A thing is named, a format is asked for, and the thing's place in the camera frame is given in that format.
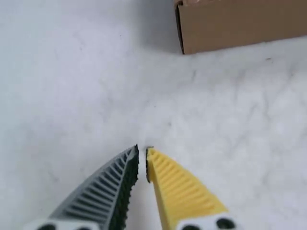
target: brown cardboard box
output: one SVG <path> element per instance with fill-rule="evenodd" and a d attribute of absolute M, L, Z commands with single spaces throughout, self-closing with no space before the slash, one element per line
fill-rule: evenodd
<path fill-rule="evenodd" d="M 307 35 L 307 0 L 175 0 L 182 52 Z"/>

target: white surface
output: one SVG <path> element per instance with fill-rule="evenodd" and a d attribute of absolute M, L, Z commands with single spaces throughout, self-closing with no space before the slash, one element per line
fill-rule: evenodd
<path fill-rule="evenodd" d="M 306 87 L 307 38 L 183 56 L 168 0 L 1 0 L 1 229 L 46 217 L 135 143 L 245 229 L 307 229 Z M 161 229 L 144 167 L 128 230 Z"/>

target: screw hole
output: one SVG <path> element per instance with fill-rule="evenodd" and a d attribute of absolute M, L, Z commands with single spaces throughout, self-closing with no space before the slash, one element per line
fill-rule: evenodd
<path fill-rule="evenodd" d="M 183 227 L 182 230 L 201 230 L 201 229 L 195 225 L 186 225 Z"/>
<path fill-rule="evenodd" d="M 56 230 L 56 226 L 54 224 L 45 224 L 37 230 Z"/>
<path fill-rule="evenodd" d="M 226 218 L 218 219 L 216 225 L 219 229 L 234 229 L 236 227 L 232 220 Z"/>

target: ribbed gripper pad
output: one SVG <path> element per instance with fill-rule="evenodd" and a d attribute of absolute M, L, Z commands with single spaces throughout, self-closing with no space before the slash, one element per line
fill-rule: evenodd
<path fill-rule="evenodd" d="M 87 178 L 50 217 L 94 221 L 101 230 L 124 229 L 138 166 L 139 151 L 134 146 Z"/>

